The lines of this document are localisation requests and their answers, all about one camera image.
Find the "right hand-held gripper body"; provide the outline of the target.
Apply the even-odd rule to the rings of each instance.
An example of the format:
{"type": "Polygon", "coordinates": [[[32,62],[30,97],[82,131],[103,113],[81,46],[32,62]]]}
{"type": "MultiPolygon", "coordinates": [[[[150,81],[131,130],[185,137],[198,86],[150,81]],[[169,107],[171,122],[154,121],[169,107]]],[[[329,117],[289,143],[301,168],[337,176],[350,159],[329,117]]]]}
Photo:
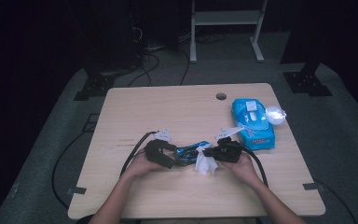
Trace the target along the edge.
{"type": "Polygon", "coordinates": [[[233,141],[231,136],[242,131],[242,127],[221,129],[215,137],[217,147],[213,148],[213,157],[217,161],[237,162],[242,152],[242,146],[239,142],[233,141]]]}

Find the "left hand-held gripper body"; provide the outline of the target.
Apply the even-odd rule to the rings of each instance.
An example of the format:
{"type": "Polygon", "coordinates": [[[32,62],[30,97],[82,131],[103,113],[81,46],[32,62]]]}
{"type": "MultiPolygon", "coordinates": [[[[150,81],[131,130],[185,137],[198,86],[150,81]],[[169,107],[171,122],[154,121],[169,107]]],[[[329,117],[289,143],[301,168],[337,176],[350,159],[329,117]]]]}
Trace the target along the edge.
{"type": "Polygon", "coordinates": [[[163,150],[171,143],[172,137],[166,129],[154,133],[153,137],[154,139],[145,146],[145,154],[150,161],[161,165],[162,158],[167,156],[163,150]]]}

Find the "white wet wipe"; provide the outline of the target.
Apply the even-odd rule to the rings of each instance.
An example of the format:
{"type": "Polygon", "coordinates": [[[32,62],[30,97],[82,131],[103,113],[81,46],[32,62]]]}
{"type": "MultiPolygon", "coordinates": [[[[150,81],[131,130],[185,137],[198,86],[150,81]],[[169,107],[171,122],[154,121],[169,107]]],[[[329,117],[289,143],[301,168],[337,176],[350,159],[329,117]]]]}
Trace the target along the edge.
{"type": "Polygon", "coordinates": [[[215,170],[218,168],[215,159],[204,155],[204,147],[197,147],[196,150],[198,151],[198,156],[196,159],[195,170],[202,175],[206,175],[207,173],[211,173],[213,175],[215,170]]]}

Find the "blue toy car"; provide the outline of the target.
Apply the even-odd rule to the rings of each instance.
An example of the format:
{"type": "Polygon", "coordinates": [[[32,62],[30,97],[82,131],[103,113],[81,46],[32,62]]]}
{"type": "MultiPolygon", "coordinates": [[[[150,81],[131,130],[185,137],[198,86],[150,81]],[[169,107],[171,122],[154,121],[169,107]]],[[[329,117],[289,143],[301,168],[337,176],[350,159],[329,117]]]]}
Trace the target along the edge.
{"type": "Polygon", "coordinates": [[[179,147],[173,152],[176,166],[188,166],[194,164],[197,161],[199,152],[197,151],[198,147],[209,147],[211,144],[207,141],[201,141],[196,144],[179,147]]]}

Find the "blue wet wipes pack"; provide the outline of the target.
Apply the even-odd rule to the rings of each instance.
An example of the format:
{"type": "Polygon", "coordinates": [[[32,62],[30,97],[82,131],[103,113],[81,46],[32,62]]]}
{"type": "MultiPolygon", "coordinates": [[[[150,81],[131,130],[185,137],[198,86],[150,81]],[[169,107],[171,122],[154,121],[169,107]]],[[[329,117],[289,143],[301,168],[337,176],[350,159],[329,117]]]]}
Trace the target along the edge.
{"type": "Polygon", "coordinates": [[[266,108],[257,99],[235,99],[232,103],[235,124],[242,127],[240,141],[251,150],[275,148],[275,133],[266,108]]]}

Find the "person's left hand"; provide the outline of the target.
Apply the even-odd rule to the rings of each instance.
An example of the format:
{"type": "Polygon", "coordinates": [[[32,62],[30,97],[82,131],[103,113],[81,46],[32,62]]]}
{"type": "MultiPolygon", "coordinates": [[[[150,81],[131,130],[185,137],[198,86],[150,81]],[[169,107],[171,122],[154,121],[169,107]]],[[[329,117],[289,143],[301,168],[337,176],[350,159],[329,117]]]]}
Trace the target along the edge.
{"type": "Polygon", "coordinates": [[[151,171],[155,171],[161,168],[161,165],[150,161],[146,157],[145,151],[141,149],[134,155],[132,161],[130,162],[130,165],[127,167],[127,169],[121,176],[125,179],[133,180],[137,177],[146,175],[151,171]]]}

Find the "person's right hand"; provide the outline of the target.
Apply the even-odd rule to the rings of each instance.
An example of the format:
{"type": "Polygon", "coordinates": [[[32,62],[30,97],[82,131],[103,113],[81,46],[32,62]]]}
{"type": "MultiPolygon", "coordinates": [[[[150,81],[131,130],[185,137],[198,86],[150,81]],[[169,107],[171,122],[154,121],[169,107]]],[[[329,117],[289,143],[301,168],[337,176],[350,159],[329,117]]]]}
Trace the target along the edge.
{"type": "Polygon", "coordinates": [[[237,162],[222,161],[222,164],[228,168],[228,170],[230,170],[240,181],[248,185],[260,182],[252,159],[247,153],[241,153],[237,162]]]}

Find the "round translucent plastic lid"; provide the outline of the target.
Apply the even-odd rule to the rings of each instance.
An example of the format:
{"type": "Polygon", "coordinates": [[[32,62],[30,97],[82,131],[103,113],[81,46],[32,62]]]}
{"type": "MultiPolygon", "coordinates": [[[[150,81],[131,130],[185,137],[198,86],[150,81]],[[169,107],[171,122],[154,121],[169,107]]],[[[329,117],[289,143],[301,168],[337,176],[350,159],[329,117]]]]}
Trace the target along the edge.
{"type": "Polygon", "coordinates": [[[286,121],[285,111],[275,105],[266,108],[266,116],[272,125],[281,125],[286,121]]]}

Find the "black stand base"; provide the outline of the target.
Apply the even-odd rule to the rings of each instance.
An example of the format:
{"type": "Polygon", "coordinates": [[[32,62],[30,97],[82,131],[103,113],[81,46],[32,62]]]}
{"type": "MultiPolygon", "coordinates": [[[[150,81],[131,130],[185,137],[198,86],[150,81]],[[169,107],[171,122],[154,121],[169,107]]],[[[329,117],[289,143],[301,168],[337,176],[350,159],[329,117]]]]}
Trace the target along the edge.
{"type": "Polygon", "coordinates": [[[317,78],[320,62],[305,63],[300,71],[284,72],[283,76],[293,93],[307,93],[309,96],[331,96],[331,91],[317,78]]]}
{"type": "Polygon", "coordinates": [[[90,97],[105,96],[114,86],[116,79],[112,76],[98,75],[88,77],[82,90],[76,93],[75,101],[87,101],[90,97]]]}

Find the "grey tape strip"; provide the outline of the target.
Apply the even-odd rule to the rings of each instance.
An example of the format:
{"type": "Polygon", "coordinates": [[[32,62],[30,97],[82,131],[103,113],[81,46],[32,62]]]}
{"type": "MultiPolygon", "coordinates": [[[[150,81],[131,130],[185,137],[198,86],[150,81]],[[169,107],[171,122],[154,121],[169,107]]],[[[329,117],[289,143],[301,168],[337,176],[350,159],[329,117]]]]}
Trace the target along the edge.
{"type": "Polygon", "coordinates": [[[325,187],[319,183],[306,183],[303,185],[304,190],[318,190],[318,191],[325,191],[325,187]]]}
{"type": "Polygon", "coordinates": [[[79,188],[79,187],[74,187],[74,188],[69,188],[67,191],[66,191],[66,194],[67,195],[74,195],[74,194],[85,194],[87,191],[87,189],[85,188],[79,188]]]}

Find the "white metal stand frame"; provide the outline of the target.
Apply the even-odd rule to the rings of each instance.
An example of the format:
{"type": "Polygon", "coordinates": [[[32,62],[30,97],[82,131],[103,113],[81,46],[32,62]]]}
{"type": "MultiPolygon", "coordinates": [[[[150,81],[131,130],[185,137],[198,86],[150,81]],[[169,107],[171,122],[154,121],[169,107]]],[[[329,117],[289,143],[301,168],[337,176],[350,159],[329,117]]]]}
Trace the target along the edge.
{"type": "Polygon", "coordinates": [[[258,38],[264,21],[268,0],[263,0],[261,8],[256,10],[234,11],[197,11],[196,0],[192,0],[191,30],[189,44],[189,60],[197,61],[196,28],[199,26],[221,25],[254,25],[255,33],[250,37],[250,42],[256,57],[260,63],[264,62],[264,56],[258,45],[258,38]]]}

